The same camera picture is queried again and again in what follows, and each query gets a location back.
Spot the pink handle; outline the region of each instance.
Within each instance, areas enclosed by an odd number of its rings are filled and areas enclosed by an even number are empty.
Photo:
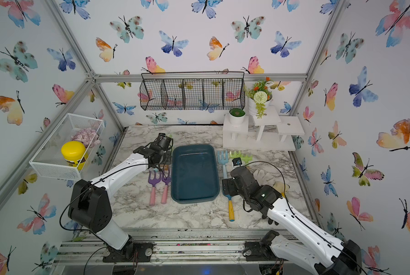
[[[167,194],[168,194],[168,185],[165,185],[164,193],[162,194],[162,201],[160,201],[162,204],[167,203]]]
[[[154,201],[156,201],[156,187],[151,188],[151,196],[150,196],[150,206],[154,206]]]

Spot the marble countertop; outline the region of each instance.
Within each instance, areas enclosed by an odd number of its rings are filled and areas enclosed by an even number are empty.
[[[189,144],[210,144],[217,154],[217,151],[223,149],[222,129],[223,127],[218,125],[130,126],[114,159],[113,167],[124,161],[137,147],[153,141],[160,132],[171,135],[174,139],[174,148]],[[290,186],[289,190],[286,190],[289,202],[302,214],[310,216],[288,152],[260,150],[242,152],[252,154],[253,161],[267,161],[277,166],[282,171],[286,184]],[[221,183],[222,165],[218,163],[217,167]],[[229,173],[232,169],[231,163],[226,164],[226,167]],[[273,185],[275,181],[282,182],[279,172],[271,165],[252,164],[249,169],[252,172],[257,169],[264,171],[264,177],[257,178],[260,185]],[[261,218],[259,212],[245,212],[240,196],[232,198],[235,221],[230,222],[228,198],[221,191],[214,201],[179,204],[171,199],[171,187],[169,187],[167,204],[163,205],[160,203],[165,185],[162,181],[156,185],[156,205],[150,207],[152,186],[148,183],[148,174],[147,171],[140,173],[114,195],[111,201],[113,219],[119,226],[123,228],[281,228],[275,224],[269,225],[267,220]]]

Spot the white wire basket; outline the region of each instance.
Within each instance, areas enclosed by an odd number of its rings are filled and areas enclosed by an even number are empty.
[[[62,146],[71,141],[79,130],[92,128],[97,131],[98,140],[101,140],[101,133],[104,130],[104,122],[101,119],[88,118],[73,113],[67,113],[60,121],[59,125],[54,129],[48,139],[43,143],[41,148],[36,152],[34,157],[30,160],[31,167],[40,176],[45,176],[54,179],[71,179],[80,180],[83,174],[87,171],[93,158],[98,150],[98,145],[93,146],[95,137],[92,138],[83,156],[88,155],[85,162],[80,163],[84,165],[81,167],[69,166],[61,153]]]

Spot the black wire basket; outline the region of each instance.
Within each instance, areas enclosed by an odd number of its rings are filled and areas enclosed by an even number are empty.
[[[244,108],[243,72],[141,74],[143,110],[229,110]]]

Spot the small bottle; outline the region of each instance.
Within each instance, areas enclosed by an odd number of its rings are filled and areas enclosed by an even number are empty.
[[[62,155],[68,162],[68,165],[77,167],[78,171],[83,169],[84,162],[86,162],[88,158],[85,152],[86,147],[79,141],[69,141],[62,146]]]

